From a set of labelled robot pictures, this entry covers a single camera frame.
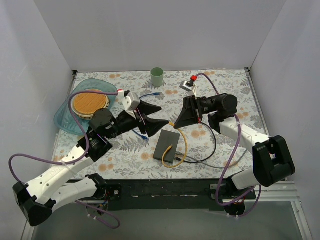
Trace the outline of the black network switch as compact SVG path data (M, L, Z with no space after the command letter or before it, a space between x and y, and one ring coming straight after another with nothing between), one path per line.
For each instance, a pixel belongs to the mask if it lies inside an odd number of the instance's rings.
M162 130L160 132L157 145L155 147L153 158L161 161L163 154L165 153L167 148L171 146L171 149L169 149L164 156L164 162L168 164L172 164L175 159L175 154L178 147L179 139L180 139L179 133Z

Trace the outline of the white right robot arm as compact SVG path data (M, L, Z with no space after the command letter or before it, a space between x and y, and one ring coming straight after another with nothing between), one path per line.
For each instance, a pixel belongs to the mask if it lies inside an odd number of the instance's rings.
M200 123L207 115L211 129L235 140L252 154L252 168L228 177L225 185L219 184L216 188L217 192L232 199L258 185L270 187L296 172L286 140L280 135L271 137L241 124L236 115L237 106L238 100L231 94L187 96L175 122L175 128L180 129Z

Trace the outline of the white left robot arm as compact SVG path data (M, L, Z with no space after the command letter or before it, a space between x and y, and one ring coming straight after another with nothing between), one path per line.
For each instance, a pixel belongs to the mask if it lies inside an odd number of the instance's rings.
M169 123L168 120L149 118L161 111L160 106L141 100L125 100L124 107L118 117L107 108L97 110L89 122L87 137L79 140L61 161L40 176L26 183L18 181L13 186L17 205L32 227L44 223L65 205L84 198L102 200L109 194L106 180L97 173L73 184L67 182L102 158L113 147L110 139L135 128L152 137Z

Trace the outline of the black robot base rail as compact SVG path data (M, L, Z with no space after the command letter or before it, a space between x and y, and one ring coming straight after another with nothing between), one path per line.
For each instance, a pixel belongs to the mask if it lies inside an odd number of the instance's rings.
M218 180L212 179L110 179L109 211L184 210L223 211L213 199Z

